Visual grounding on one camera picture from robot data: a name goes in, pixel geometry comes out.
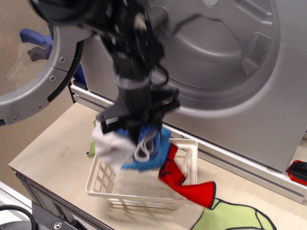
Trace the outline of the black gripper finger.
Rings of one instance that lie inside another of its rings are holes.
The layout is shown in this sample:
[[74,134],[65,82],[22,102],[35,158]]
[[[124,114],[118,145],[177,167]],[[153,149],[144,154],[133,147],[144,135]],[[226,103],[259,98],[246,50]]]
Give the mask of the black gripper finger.
[[138,121],[128,121],[127,131],[131,141],[137,145],[139,134],[140,134],[141,124]]
[[150,124],[155,127],[159,132],[162,130],[163,125],[163,112],[153,111],[150,114]]

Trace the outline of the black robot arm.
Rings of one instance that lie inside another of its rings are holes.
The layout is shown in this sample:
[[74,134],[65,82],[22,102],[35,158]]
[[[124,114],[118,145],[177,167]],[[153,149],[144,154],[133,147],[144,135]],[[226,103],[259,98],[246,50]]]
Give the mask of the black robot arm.
[[154,69],[168,77],[160,64],[163,45],[153,32],[144,7],[135,0],[33,0],[38,15],[55,26],[76,25],[100,35],[113,60],[119,95],[98,116],[103,133],[119,128],[137,142],[141,127],[162,129],[166,112],[180,106],[179,91],[152,84]]

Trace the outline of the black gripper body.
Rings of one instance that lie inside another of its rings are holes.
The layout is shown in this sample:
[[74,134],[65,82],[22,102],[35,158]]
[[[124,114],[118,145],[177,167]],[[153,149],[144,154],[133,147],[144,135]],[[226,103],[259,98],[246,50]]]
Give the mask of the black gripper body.
[[104,134],[120,128],[127,130],[128,121],[138,121],[141,126],[150,124],[151,112],[161,111],[165,115],[180,106],[178,89],[152,85],[149,79],[116,79],[116,85],[117,100],[96,117]]

